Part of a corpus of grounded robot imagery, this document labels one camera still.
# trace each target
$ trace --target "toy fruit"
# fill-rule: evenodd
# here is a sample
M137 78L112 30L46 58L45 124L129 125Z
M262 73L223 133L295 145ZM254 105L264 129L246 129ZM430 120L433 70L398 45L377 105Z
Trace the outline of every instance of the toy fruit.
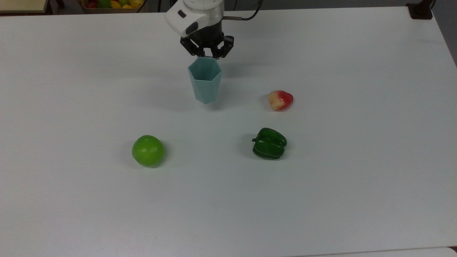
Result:
M164 146L157 138L144 135L133 144L132 156L139 164L152 167L164 157Z
M94 3L94 2L89 3L89 4L87 4L87 8L97 8L97 3Z
M98 0L98 8L111 8L110 0Z
M270 106L275 111L284 111L293 102L293 96L285 91L276 90L268 95Z
M279 159L287 145L286 138L271 128L262 128L252 142L255 142L252 151L260 158L268 160Z
M124 7L125 5L130 5L130 2L128 0L119 0L119 4Z
M122 6L116 1L110 1L111 8L122 8Z
M130 6L133 8L138 8L143 4L143 0L129 0Z

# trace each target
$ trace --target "basket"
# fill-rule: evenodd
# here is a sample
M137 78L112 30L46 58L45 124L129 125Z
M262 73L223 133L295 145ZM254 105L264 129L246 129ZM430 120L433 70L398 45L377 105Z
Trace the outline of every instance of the basket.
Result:
M103 14L103 13L135 13L140 10L140 8L146 3L146 1L143 2L143 4L138 7L138 8L132 8L132 9L124 9L124 8L87 8L87 1L88 0L82 0L80 2L81 8L83 9L84 13L88 14Z

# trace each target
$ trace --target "fruit basket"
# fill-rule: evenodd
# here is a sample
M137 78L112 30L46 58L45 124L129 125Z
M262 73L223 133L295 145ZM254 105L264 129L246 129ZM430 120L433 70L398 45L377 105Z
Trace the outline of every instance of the fruit basket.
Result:
M93 2L93 1L91 1L91 0L81 0L81 1L79 1L80 5L81 5L81 8L83 9L84 13L87 13L87 14L135 13L135 12L139 12L139 10L145 4L146 0L141 1L142 2L141 6L138 6L136 8L88 8L88 5L90 4L90 2Z

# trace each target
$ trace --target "robotic arm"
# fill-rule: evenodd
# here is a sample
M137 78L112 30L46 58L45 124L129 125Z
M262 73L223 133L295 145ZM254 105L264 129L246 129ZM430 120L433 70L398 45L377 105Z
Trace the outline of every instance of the robotic arm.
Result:
M234 38L222 32L224 0L178 0L165 14L165 20L181 36L181 44L191 54L224 58L233 48Z

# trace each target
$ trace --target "cup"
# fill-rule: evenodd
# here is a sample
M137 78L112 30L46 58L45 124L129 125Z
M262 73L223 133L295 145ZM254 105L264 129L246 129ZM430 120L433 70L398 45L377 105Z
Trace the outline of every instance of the cup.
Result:
M198 57L188 69L195 98L204 104L216 101L222 77L222 70L216 59Z

